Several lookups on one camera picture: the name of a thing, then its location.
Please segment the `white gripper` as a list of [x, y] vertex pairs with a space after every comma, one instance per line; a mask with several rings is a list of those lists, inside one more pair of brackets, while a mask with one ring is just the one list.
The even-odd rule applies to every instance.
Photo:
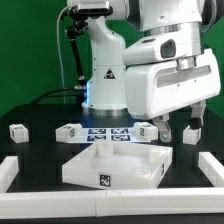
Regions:
[[178, 71], [176, 61], [167, 61], [130, 67], [125, 74], [129, 114], [141, 120], [154, 118], [153, 123], [164, 143], [172, 140], [167, 113], [193, 104], [190, 128], [202, 128], [205, 99], [218, 95], [220, 89], [218, 64], [211, 49], [197, 57], [195, 68]]

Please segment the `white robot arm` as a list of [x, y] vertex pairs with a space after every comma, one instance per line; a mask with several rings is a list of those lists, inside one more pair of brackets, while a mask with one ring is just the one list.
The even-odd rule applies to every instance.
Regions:
[[92, 77], [82, 107], [152, 120], [171, 140], [169, 114], [190, 106], [203, 126], [205, 100], [221, 89], [217, 60], [202, 46], [202, 25], [224, 16], [224, 0], [67, 0], [77, 35], [87, 32]]

